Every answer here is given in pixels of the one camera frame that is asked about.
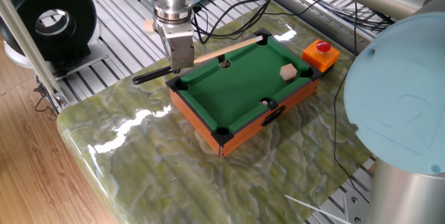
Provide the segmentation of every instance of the pool cue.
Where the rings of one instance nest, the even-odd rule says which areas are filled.
[[[196,65],[196,64],[199,64],[199,63],[203,63],[203,62],[208,61],[208,60],[210,60],[212,58],[215,58],[215,57],[218,57],[218,56],[222,56],[223,54],[227,54],[227,53],[229,53],[231,51],[235,51],[235,50],[240,49],[242,47],[247,47],[249,45],[255,44],[255,43],[257,43],[259,41],[262,41],[262,40],[263,40],[263,36],[258,36],[258,37],[255,37],[255,38],[252,38],[252,39],[249,39],[249,40],[245,40],[245,41],[240,42],[240,43],[236,43],[236,44],[234,44],[232,46],[224,47],[222,49],[213,51],[213,52],[208,53],[208,54],[204,54],[204,55],[196,58],[193,61],[193,64]],[[162,77],[164,75],[170,74],[172,72],[173,72],[173,70],[170,67],[163,67],[163,68],[155,70],[153,72],[149,72],[147,74],[142,74],[142,75],[140,75],[138,77],[134,77],[133,78],[133,84],[134,85],[138,85],[138,84],[141,84],[141,83],[144,83],[144,82],[147,82],[147,81],[151,81],[152,79],[156,79],[156,78]]]

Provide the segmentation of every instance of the white cable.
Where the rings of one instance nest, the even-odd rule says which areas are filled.
[[[313,209],[313,210],[315,210],[315,211],[319,211],[319,212],[321,212],[321,213],[323,213],[323,214],[325,214],[325,215],[329,216],[330,218],[333,218],[333,219],[335,219],[335,220],[337,220],[337,221],[340,221],[340,222],[345,223],[345,224],[352,224],[352,223],[349,223],[348,221],[345,221],[345,220],[342,219],[342,218],[339,218],[339,217],[337,217],[337,216],[334,216],[334,215],[332,215],[332,214],[329,214],[329,213],[326,212],[326,211],[323,211],[323,210],[321,210],[321,209],[318,209],[318,208],[316,208],[316,207],[313,207],[313,206],[311,206],[311,205],[308,205],[308,204],[306,204],[306,203],[304,203],[304,202],[302,202],[302,201],[296,200],[296,199],[292,198],[292,197],[289,196],[289,195],[284,195],[284,196],[286,196],[286,198],[288,198],[288,199],[290,199],[290,200],[293,200],[294,202],[297,202],[298,204],[301,204],[301,205],[303,205],[303,206],[305,206],[305,207],[308,207],[308,208],[310,208],[310,209]]]

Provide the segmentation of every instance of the mini pool table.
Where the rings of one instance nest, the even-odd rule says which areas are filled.
[[[317,88],[322,73],[270,33],[167,82],[176,107],[218,154],[226,157]],[[297,75],[280,76],[292,64]]]

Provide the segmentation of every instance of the green marble surface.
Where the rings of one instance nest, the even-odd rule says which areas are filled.
[[[271,4],[268,12],[284,10]],[[250,14],[218,30],[230,32]],[[323,35],[298,18],[265,15],[238,41],[266,28],[301,55]],[[196,44],[196,55],[233,44]],[[220,160],[170,103],[165,80],[123,79],[65,109],[63,140],[98,196],[121,223],[302,223],[311,213],[284,197],[321,205],[346,180],[333,158],[334,94],[352,55],[342,54],[318,90]],[[142,72],[167,65],[159,61]],[[369,151],[338,100],[337,156],[349,172]]]

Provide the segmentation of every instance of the red button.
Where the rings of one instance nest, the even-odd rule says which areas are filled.
[[[329,42],[326,42],[324,40],[319,41],[316,46],[317,49],[321,52],[327,52],[331,50],[331,44],[329,44]]]

